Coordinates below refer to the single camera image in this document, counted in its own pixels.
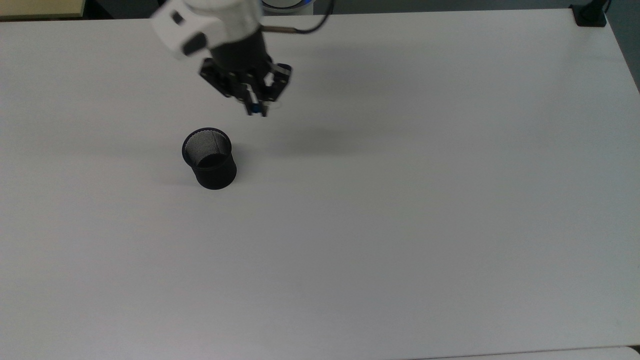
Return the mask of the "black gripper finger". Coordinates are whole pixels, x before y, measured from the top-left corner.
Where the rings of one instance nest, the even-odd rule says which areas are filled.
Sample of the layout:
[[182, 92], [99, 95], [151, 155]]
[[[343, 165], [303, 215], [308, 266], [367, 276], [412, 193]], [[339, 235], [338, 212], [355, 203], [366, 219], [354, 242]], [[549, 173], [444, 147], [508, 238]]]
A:
[[225, 98], [234, 98], [243, 104], [249, 116], [258, 113], [258, 103], [253, 98], [251, 84], [243, 82], [237, 73], [220, 68], [212, 58], [205, 58], [201, 62], [199, 75]]
[[268, 115], [270, 105], [276, 102], [290, 83], [293, 75], [293, 67], [285, 63], [269, 63], [268, 71], [265, 75], [257, 77], [254, 86], [258, 110], [261, 116]]

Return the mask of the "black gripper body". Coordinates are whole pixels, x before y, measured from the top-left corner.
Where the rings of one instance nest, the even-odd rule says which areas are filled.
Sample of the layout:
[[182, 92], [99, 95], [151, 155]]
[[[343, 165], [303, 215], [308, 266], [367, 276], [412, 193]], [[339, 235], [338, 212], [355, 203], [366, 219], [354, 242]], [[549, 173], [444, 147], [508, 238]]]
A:
[[269, 63], [273, 63], [268, 54], [262, 30], [250, 34], [238, 41], [222, 43], [210, 48], [210, 59], [221, 69], [234, 72], [242, 81], [250, 84], [253, 91], [259, 75], [268, 72]]

